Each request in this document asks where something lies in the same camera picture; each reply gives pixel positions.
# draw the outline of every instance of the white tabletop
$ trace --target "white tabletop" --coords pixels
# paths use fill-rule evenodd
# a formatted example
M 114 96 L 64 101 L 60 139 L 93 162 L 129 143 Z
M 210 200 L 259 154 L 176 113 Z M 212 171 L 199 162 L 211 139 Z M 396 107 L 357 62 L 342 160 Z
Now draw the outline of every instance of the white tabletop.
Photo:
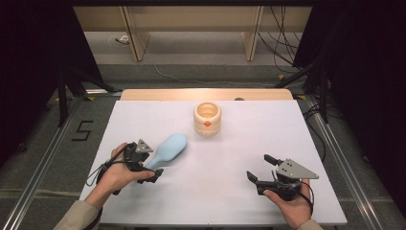
M 263 160 L 291 158 L 320 175 L 311 180 L 313 218 L 321 224 L 347 220 L 328 180 L 296 101 L 216 101 L 221 130 L 202 137 L 193 130 L 201 102 L 118 101 L 91 172 L 122 142 L 143 139 L 154 150 L 173 133 L 187 136 L 185 150 L 161 165 L 156 183 L 133 182 L 103 207 L 101 223 L 127 226 L 271 226 L 285 224 L 277 208 L 247 179 L 272 181 L 276 167 Z M 151 154 L 146 163 L 152 159 Z M 91 191 L 84 185 L 80 199 Z

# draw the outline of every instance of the wire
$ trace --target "wire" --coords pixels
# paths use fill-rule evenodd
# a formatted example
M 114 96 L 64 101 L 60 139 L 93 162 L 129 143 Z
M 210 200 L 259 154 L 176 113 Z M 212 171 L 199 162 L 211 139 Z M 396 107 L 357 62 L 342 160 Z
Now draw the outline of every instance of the wire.
M 138 39 L 140 40 L 140 43 L 142 44 L 143 48 L 146 50 L 146 53 L 150 55 L 149 50 L 147 49 L 147 46 L 142 42 L 141 38 L 138 36 L 138 34 L 136 34 Z M 268 87 L 274 87 L 275 84 L 267 84 L 267 83 L 258 83 L 258 82 L 234 82 L 234 81 L 227 81 L 227 80 L 220 80 L 220 81 L 202 81 L 202 80 L 180 80 L 172 75 L 167 75 L 167 74 L 163 74 L 161 73 L 161 71 L 158 69 L 157 64 L 155 64 L 155 61 L 152 59 L 151 56 L 147 56 L 153 63 L 156 72 L 166 78 L 170 78 L 172 80 L 175 81 L 179 81 L 179 82 L 193 82 L 193 83 L 201 83 L 201 84 L 217 84 L 217 83 L 229 83 L 229 84 L 235 84 L 235 85 L 261 85 L 261 86 L 268 86 Z
M 290 65 L 293 65 L 293 62 L 291 62 L 290 60 L 288 60 L 288 59 L 286 59 L 285 57 L 283 57 L 280 53 L 278 53 L 278 52 L 276 51 L 276 48 L 277 48 L 277 47 L 275 47 L 275 49 L 272 48 L 272 47 L 263 39 L 263 37 L 260 35 L 260 33 L 258 33 L 258 35 L 259 35 L 259 38 L 262 40 L 262 43 L 265 45 L 265 47 L 266 47 L 269 51 L 271 51 L 271 52 L 274 54 L 274 64 L 275 64 L 275 66 L 276 66 L 281 72 L 288 73 L 288 74 L 296 74 L 296 72 L 290 72 L 290 71 L 282 70 L 282 69 L 278 66 L 278 64 L 277 64 L 277 62 L 276 62 L 275 56 L 278 56 L 279 58 L 281 58 L 282 60 L 284 60 L 285 62 L 287 62 L 287 63 L 290 64 Z
M 100 165 L 100 166 L 97 167 L 92 173 L 90 173 L 90 175 L 89 175 L 89 176 L 87 177 L 87 179 L 86 179 L 86 185 L 89 186 L 89 187 L 90 187 L 90 186 L 93 186 L 93 184 L 95 183 L 96 179 L 98 178 L 99 173 L 100 173 L 100 171 L 101 171 L 102 168 L 106 168 L 106 170 L 107 170 L 107 169 L 108 169 L 111 165 L 113 165 L 113 164 L 116 164 L 116 163 L 124 163 L 124 161 L 115 161 L 115 160 L 117 159 L 117 157 L 118 157 L 121 153 L 123 153 L 123 151 L 124 151 L 129 145 L 130 145 L 130 144 L 125 145 L 122 149 L 119 150 L 119 152 L 117 152 L 113 157 L 111 157 L 110 160 L 106 161 L 104 164 Z M 88 183 L 88 180 L 89 180 L 95 173 L 96 173 L 96 175 L 95 175 L 95 177 L 93 178 L 92 182 L 91 182 L 91 183 Z
M 278 40 L 277 40 L 274 36 L 272 36 L 271 33 L 269 33 L 269 32 L 268 32 L 268 35 L 269 35 L 273 40 L 279 42 L 279 43 L 282 44 L 282 45 L 287 45 L 287 46 L 290 46 L 290 47 L 292 47 L 292 48 L 298 49 L 297 46 L 290 45 L 290 44 L 286 44 L 286 43 L 283 43 L 283 42 L 281 42 L 281 41 L 278 41 Z
M 115 39 L 117 42 L 122 43 L 123 45 L 129 45 L 129 42 L 120 41 L 118 38 Z
M 109 46 L 112 46 L 112 47 L 128 47 L 128 44 L 125 44 L 125 43 L 122 43 L 116 36 L 117 36 L 118 34 L 113 34 L 113 35 L 111 35 L 108 39 L 107 39 L 107 44 L 109 45 Z M 114 41 L 119 41 L 119 43 L 121 43 L 122 45 L 120 45 L 120 46 L 117 46 L 117 43 L 115 43 L 115 42 L 113 42 L 113 40 Z
M 279 39 L 280 39 L 281 35 L 283 35 L 283 39 L 285 41 L 285 44 L 289 44 L 289 41 L 287 40 L 286 35 L 284 34 L 284 16 L 285 16 L 285 13 L 286 13 L 286 7 L 284 7 L 284 6 L 281 7 L 281 12 L 282 12 L 281 13 L 281 15 L 282 15 L 282 23 L 281 24 L 280 24 L 277 16 L 275 15 L 275 12 L 274 12 L 272 7 L 271 7 L 271 12 L 272 12 L 272 14 L 273 14 L 273 16 L 275 18 L 275 21 L 277 22 L 278 28 L 280 29 L 280 34 L 279 34 L 279 37 L 278 37 L 278 43 L 279 43 Z M 286 51 L 287 51 L 287 53 L 289 54 L 290 58 L 293 61 L 293 57 L 290 55 L 290 52 L 289 52 L 289 49 L 288 49 L 287 45 L 286 45 Z
M 326 155 L 327 155 L 327 148 L 326 148 L 326 144 L 325 141 L 323 140 L 322 136 L 316 131 L 316 129 L 310 124 L 310 122 L 308 121 L 308 119 L 319 113 L 320 111 L 320 106 L 318 104 L 313 105 L 312 107 L 310 107 L 308 109 L 307 112 L 305 112 L 304 115 L 304 121 L 305 123 L 310 127 L 310 129 L 314 132 L 314 134 L 316 134 L 316 136 L 320 139 L 320 141 L 322 142 L 323 145 L 323 154 L 322 154 L 322 162 L 325 162 L 326 160 Z
M 313 214 L 313 206 L 314 206 L 314 193 L 313 193 L 313 189 L 310 187 L 309 184 L 307 184 L 307 183 L 305 183 L 305 182 L 303 182 L 303 181 L 301 181 L 301 183 L 302 183 L 302 184 L 305 184 L 305 185 L 308 187 L 308 189 L 310 190 L 310 192 L 311 192 L 311 201 L 310 201 L 310 199 L 309 199 L 307 196 L 305 196 L 304 194 L 302 194 L 302 193 L 300 193 L 300 192 L 298 192 L 298 194 L 299 194 L 305 201 L 307 201 L 308 205 L 310 206 L 310 215 L 312 215 L 312 214 Z
M 301 42 L 301 40 L 299 39 L 298 35 L 297 35 L 296 33 L 293 33 L 293 34 L 296 36 L 296 38 L 298 39 L 298 41 Z

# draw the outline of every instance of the blue foam object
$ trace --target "blue foam object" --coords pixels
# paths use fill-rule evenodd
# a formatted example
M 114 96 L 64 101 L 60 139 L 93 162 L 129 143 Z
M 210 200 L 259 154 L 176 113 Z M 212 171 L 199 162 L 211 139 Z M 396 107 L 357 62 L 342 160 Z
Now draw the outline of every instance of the blue foam object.
M 172 160 L 185 146 L 185 135 L 179 133 L 172 134 L 158 147 L 154 158 L 146 165 L 146 168 L 152 170 L 159 162 Z

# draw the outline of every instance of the metal gripper jaw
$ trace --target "metal gripper jaw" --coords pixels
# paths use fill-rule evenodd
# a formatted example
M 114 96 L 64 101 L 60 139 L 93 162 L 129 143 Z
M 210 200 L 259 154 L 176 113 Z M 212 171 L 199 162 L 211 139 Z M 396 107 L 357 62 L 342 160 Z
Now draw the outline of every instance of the metal gripper jaw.
M 257 186 L 258 195 L 263 195 L 265 190 L 270 190 L 278 194 L 284 200 L 292 200 L 300 191 L 301 179 L 318 179 L 319 175 L 308 170 L 293 160 L 277 160 L 270 155 L 264 155 L 265 161 L 279 166 L 276 169 L 278 178 L 275 181 L 261 181 L 256 176 L 247 171 L 248 179 Z
M 149 152 L 153 149 L 142 139 L 138 141 L 138 145 L 134 142 L 128 144 L 124 151 L 124 161 L 128 169 L 133 172 L 144 171 L 144 162 L 149 157 Z
M 277 175 L 290 179 L 318 179 L 319 175 L 303 167 L 299 163 L 287 158 L 276 169 Z

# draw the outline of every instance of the hand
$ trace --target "hand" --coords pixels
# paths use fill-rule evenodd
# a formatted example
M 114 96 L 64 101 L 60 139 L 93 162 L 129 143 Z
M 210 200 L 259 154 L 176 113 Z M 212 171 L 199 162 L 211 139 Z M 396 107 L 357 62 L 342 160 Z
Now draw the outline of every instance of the hand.
M 111 156 L 116 155 L 126 145 L 127 143 L 122 143 L 117 148 L 113 149 L 111 151 Z M 155 172 L 152 171 L 132 172 L 124 163 L 113 164 L 104 173 L 98 185 L 84 201 L 100 209 L 115 191 L 121 190 L 131 181 L 147 179 L 154 175 Z
M 303 179 L 303 183 L 309 185 L 309 180 Z M 301 193 L 310 199 L 310 191 L 307 185 L 302 184 Z M 297 197 L 291 201 L 284 201 L 272 191 L 265 190 L 263 194 L 280 208 L 284 219 L 292 228 L 297 229 L 303 223 L 311 219 L 310 206 L 301 196 L 297 195 Z

